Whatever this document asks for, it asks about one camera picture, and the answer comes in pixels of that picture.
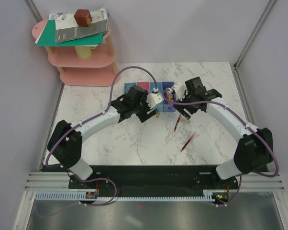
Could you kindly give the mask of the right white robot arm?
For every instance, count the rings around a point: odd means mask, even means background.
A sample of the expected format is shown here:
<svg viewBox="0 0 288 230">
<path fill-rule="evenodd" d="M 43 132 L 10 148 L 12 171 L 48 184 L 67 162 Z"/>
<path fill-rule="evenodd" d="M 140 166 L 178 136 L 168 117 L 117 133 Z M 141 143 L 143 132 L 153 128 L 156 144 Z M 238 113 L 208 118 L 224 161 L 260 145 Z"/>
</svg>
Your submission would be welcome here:
<svg viewBox="0 0 288 230">
<path fill-rule="evenodd" d="M 207 90 L 199 77 L 177 82 L 171 89 L 177 96 L 173 107 L 186 119 L 201 110 L 215 118 L 237 142 L 233 158 L 217 166 L 216 173 L 210 176 L 214 188 L 222 188 L 230 177 L 258 173 L 274 160 L 271 131 L 244 121 L 216 89 Z"/>
</svg>

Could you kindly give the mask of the green folder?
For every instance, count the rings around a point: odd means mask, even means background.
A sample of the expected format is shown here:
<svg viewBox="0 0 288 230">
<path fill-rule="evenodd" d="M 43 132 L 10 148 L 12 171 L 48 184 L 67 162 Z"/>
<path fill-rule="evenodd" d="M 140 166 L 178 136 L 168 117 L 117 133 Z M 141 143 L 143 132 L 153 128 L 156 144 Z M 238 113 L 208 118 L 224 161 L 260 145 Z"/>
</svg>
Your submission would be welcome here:
<svg viewBox="0 0 288 230">
<path fill-rule="evenodd" d="M 77 25 L 64 25 L 55 19 L 43 20 L 32 29 L 32 35 L 36 39 L 37 46 L 97 46 L 102 43 L 106 31 L 98 32 L 92 24 L 89 27 Z"/>
</svg>

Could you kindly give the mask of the red pen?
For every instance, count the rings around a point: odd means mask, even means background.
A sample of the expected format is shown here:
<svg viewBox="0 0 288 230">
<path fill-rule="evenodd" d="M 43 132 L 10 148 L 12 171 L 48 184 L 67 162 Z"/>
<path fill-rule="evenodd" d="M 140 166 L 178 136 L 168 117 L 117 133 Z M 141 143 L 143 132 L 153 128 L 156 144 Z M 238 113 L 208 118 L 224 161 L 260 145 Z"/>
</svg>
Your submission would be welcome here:
<svg viewBox="0 0 288 230">
<path fill-rule="evenodd" d="M 176 132 L 180 120 L 181 120 L 181 115 L 179 115 L 179 117 L 178 117 L 178 119 L 177 119 L 177 122 L 176 122 L 175 127 L 174 127 L 174 130 L 173 130 L 174 132 Z"/>
<path fill-rule="evenodd" d="M 195 137 L 195 135 L 196 135 L 196 132 L 194 132 L 191 136 L 190 136 L 190 138 L 186 141 L 186 143 L 183 145 L 183 147 L 180 149 L 180 152 L 182 152 L 186 147 L 187 147 L 187 145 L 193 140 L 193 138 Z"/>
</svg>

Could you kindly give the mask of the grey manual booklet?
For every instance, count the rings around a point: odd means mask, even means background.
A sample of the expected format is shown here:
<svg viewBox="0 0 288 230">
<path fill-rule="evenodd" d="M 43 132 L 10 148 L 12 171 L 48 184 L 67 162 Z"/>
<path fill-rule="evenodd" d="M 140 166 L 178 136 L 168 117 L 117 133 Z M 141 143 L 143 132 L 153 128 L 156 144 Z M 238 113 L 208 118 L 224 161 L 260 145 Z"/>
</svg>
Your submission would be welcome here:
<svg viewBox="0 0 288 230">
<path fill-rule="evenodd" d="M 88 27 L 76 26 L 70 28 L 56 29 L 55 42 L 62 43 L 67 41 L 72 41 L 76 39 L 81 39 L 84 37 L 101 35 L 109 32 L 109 22 L 108 19 L 91 23 Z"/>
</svg>

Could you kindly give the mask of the cream cylinder on shelf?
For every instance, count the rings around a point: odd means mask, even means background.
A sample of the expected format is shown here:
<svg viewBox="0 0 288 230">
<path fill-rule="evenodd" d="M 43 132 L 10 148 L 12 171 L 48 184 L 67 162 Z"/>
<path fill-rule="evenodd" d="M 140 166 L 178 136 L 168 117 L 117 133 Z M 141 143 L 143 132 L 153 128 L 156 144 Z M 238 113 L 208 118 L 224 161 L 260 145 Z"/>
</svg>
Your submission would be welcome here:
<svg viewBox="0 0 288 230">
<path fill-rule="evenodd" d="M 81 59 L 87 59 L 92 55 L 92 49 L 89 46 L 75 46 L 75 51 Z"/>
</svg>

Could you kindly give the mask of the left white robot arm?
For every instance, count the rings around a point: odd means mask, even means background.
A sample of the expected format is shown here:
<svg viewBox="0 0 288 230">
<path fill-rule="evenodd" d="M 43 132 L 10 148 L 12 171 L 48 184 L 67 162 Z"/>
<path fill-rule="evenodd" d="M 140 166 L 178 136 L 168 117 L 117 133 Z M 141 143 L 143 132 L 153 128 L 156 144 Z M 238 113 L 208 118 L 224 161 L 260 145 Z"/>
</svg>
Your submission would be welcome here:
<svg viewBox="0 0 288 230">
<path fill-rule="evenodd" d="M 99 131 L 129 119 L 135 114 L 143 123 L 153 117 L 156 105 L 163 101 L 161 93 L 154 89 L 149 93 L 133 85 L 126 94 L 111 101 L 104 110 L 90 118 L 68 123 L 61 120 L 55 126 L 48 142 L 47 150 L 63 168 L 73 172 L 79 183 L 85 188 L 92 188 L 96 183 L 93 169 L 81 156 L 82 144 Z"/>
</svg>

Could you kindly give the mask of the white papers stack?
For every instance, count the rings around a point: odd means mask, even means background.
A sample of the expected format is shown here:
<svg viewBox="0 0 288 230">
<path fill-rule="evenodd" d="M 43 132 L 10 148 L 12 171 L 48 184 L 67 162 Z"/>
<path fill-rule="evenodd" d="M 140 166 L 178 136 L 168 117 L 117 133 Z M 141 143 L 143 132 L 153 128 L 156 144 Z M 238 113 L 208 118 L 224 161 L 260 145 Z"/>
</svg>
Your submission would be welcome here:
<svg viewBox="0 0 288 230">
<path fill-rule="evenodd" d="M 70 28 L 78 26 L 76 19 L 74 18 L 75 11 L 59 12 L 49 14 L 49 20 L 55 21 L 56 29 Z M 92 17 L 91 23 L 100 22 L 108 18 L 108 12 L 106 8 L 100 8 L 95 11 L 90 11 Z"/>
</svg>

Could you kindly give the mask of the pink three-tier shelf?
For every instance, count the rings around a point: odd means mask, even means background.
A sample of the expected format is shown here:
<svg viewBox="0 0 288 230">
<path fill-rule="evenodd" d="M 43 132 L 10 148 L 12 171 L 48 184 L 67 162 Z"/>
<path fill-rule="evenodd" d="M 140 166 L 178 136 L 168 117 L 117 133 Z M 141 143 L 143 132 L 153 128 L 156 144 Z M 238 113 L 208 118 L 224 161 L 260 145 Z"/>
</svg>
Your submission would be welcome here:
<svg viewBox="0 0 288 230">
<path fill-rule="evenodd" d="M 48 61 L 58 69 L 66 85 L 110 86 L 119 68 L 111 34 L 105 34 L 103 40 L 106 43 L 91 48 L 92 55 L 87 59 L 79 58 L 73 46 L 46 46 Z"/>
</svg>

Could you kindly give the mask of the red pen upper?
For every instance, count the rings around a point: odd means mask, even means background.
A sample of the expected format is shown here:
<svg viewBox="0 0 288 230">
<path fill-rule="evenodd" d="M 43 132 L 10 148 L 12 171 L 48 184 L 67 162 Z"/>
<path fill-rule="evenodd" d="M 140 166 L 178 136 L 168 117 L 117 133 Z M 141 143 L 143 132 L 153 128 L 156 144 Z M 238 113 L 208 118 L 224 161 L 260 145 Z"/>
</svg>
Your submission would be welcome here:
<svg viewBox="0 0 288 230">
<path fill-rule="evenodd" d="M 180 120 L 181 120 L 181 115 L 179 115 L 179 117 L 178 117 L 178 119 L 177 119 L 177 122 L 176 122 L 175 127 L 174 127 L 174 130 L 173 130 L 174 132 L 176 132 Z"/>
</svg>

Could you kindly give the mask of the dark red cube box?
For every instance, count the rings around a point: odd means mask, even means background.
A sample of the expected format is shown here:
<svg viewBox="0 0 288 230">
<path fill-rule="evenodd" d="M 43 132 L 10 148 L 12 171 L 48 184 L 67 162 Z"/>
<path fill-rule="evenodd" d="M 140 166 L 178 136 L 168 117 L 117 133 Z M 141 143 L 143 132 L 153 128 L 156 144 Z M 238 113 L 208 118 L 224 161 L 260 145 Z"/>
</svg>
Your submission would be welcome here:
<svg viewBox="0 0 288 230">
<path fill-rule="evenodd" d="M 78 9 L 74 14 L 74 19 L 78 26 L 88 27 L 92 22 L 90 11 L 87 9 Z"/>
</svg>

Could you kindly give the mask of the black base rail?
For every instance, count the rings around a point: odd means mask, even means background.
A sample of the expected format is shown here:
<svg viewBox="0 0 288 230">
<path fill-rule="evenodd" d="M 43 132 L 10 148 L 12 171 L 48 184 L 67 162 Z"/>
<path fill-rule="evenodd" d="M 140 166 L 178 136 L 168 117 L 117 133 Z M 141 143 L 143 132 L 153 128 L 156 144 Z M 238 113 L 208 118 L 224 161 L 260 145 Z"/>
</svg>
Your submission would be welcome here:
<svg viewBox="0 0 288 230">
<path fill-rule="evenodd" d="M 93 165 L 84 183 L 72 176 L 70 189 L 97 189 L 107 196 L 182 196 L 202 195 L 204 190 L 233 191 L 238 188 L 235 177 L 221 180 L 214 165 Z"/>
</svg>

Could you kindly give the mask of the pastel four-compartment drawer organizer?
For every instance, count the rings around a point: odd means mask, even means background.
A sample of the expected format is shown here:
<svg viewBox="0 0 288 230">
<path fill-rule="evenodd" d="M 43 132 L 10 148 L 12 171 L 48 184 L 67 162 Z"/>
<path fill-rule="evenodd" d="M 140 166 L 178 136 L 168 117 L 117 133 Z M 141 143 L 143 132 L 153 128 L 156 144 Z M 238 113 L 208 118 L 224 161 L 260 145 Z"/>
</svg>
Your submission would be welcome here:
<svg viewBox="0 0 288 230">
<path fill-rule="evenodd" d="M 134 86 L 137 85 L 144 90 L 147 90 L 149 93 L 153 91 L 153 88 L 155 87 L 155 83 L 148 82 L 148 81 L 142 81 L 142 82 L 128 82 L 124 84 L 124 93 L 127 93 L 128 90 Z M 167 88 L 171 88 L 174 85 L 173 81 L 158 81 L 157 86 L 159 89 L 159 92 L 164 91 Z M 173 107 L 172 104 L 169 104 L 167 101 L 163 101 L 162 103 L 159 103 L 156 106 L 158 112 L 163 112 L 163 113 L 170 113 L 170 112 L 175 112 L 175 108 Z"/>
</svg>

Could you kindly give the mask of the red pen lower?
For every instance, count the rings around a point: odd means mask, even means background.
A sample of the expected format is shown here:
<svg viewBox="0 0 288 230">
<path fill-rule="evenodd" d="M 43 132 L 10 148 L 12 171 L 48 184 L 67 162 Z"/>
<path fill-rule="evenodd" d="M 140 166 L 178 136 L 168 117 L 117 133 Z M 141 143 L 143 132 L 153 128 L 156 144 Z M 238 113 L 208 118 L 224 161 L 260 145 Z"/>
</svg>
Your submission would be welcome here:
<svg viewBox="0 0 288 230">
<path fill-rule="evenodd" d="M 190 136 L 190 138 L 186 141 L 186 143 L 183 145 L 183 147 L 180 149 L 180 152 L 182 152 L 186 147 L 187 147 L 187 145 L 193 140 L 193 138 L 195 137 L 195 135 L 196 135 L 196 132 L 194 132 L 191 136 Z"/>
</svg>

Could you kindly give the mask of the pink-capped clear tube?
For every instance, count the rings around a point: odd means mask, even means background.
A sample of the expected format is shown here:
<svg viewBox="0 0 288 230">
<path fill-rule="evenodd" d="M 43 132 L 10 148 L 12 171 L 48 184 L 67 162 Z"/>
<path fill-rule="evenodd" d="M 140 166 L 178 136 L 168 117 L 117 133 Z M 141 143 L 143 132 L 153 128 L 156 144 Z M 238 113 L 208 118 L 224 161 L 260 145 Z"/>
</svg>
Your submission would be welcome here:
<svg viewBox="0 0 288 230">
<path fill-rule="evenodd" d="M 165 89 L 165 96 L 169 101 L 174 101 L 174 92 L 171 88 L 167 87 Z"/>
</svg>

